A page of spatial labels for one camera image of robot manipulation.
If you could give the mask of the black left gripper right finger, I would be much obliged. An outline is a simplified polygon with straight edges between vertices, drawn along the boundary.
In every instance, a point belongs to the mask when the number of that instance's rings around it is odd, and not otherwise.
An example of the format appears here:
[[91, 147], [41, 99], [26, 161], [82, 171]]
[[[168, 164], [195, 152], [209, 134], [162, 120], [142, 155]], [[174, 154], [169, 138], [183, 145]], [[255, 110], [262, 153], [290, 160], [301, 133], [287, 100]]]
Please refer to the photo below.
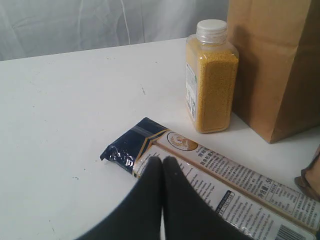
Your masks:
[[167, 240], [249, 240], [227, 223], [197, 194], [177, 159], [162, 162], [164, 179], [163, 217]]

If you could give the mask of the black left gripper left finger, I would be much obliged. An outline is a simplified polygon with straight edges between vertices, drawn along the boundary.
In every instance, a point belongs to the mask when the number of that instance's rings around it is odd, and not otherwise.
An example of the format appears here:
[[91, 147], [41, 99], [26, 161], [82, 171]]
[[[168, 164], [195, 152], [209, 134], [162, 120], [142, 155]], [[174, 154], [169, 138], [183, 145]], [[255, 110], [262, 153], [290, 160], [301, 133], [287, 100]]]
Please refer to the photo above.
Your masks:
[[125, 199], [80, 240], [159, 240], [161, 238], [163, 169], [159, 157], [146, 168]]

